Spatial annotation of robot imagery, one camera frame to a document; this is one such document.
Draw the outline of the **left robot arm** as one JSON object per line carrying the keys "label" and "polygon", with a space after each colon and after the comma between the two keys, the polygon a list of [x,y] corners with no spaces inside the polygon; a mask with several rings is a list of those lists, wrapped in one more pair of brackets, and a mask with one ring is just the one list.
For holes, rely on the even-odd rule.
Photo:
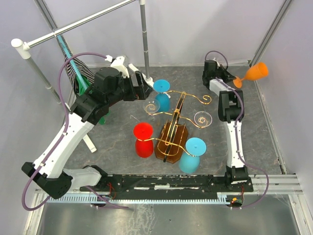
{"label": "left robot arm", "polygon": [[84,94],[77,97],[61,129],[46,149],[33,163],[26,162],[22,171],[51,198],[59,199],[70,189],[85,186],[103,191],[108,185],[108,175],[96,165],[82,169],[65,169],[69,157],[109,108],[119,101],[145,100],[153,91],[153,79],[147,78],[132,64],[101,68]]}

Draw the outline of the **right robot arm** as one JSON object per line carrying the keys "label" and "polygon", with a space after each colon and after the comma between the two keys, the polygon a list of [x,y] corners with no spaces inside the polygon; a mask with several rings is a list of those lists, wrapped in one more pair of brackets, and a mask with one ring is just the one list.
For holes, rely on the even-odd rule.
{"label": "right robot arm", "polygon": [[236,191],[248,180],[241,137],[244,117],[243,91],[229,85],[237,78],[216,60],[205,60],[202,82],[219,98],[218,118],[224,125],[226,133],[227,163],[224,187],[228,191]]}

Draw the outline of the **orange plastic wine glass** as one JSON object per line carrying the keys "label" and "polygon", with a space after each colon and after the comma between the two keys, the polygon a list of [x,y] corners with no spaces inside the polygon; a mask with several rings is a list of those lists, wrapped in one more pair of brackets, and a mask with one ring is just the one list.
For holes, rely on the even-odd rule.
{"label": "orange plastic wine glass", "polygon": [[233,80],[233,84],[235,85],[236,88],[241,88],[244,81],[259,80],[268,76],[268,74],[269,71],[266,64],[263,62],[259,62],[254,66],[250,67],[243,78],[239,78],[236,76],[236,78]]}

